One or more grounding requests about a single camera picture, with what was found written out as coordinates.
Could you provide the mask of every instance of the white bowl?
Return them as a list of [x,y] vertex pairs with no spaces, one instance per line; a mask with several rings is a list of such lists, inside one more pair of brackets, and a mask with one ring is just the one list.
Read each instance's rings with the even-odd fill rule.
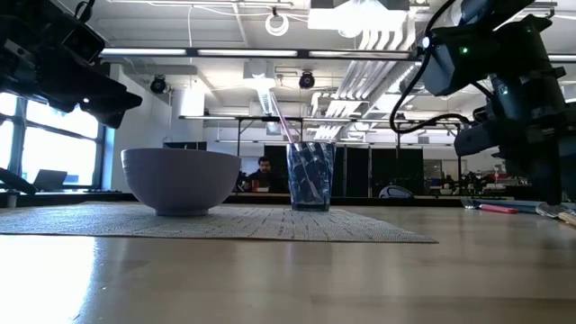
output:
[[230,195],[241,159],[176,148],[134,148],[121,153],[134,196],[160,216],[204,215]]

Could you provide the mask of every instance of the man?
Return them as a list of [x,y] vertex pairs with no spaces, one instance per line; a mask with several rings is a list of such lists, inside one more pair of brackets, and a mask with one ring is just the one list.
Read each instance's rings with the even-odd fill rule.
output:
[[248,181],[244,184],[246,191],[254,191],[252,184],[257,181],[258,188],[268,188],[269,193],[279,194],[286,192],[286,180],[272,172],[268,157],[259,158],[258,167],[258,171],[248,176]]

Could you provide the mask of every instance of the laptop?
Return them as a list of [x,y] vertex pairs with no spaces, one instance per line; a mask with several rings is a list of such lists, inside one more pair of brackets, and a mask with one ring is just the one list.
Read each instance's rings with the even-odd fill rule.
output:
[[62,190],[68,172],[41,169],[34,180],[34,186],[39,191],[57,192]]

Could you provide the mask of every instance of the woven placemat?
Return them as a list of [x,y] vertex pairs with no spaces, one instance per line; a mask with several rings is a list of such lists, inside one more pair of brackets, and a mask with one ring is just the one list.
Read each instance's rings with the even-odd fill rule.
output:
[[0,211],[0,233],[182,239],[437,243],[349,211],[216,207],[206,216],[158,217],[139,203],[82,203]]

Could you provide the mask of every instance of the security camera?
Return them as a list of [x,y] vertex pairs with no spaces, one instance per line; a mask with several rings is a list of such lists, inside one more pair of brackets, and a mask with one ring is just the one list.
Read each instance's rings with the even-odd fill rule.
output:
[[165,94],[168,91],[166,76],[154,76],[154,81],[150,84],[150,91],[155,94]]
[[312,87],[314,87],[314,83],[316,82],[316,80],[314,80],[314,76],[312,75],[312,72],[310,71],[304,71],[302,73],[302,76],[300,77],[300,88],[301,89],[310,89]]

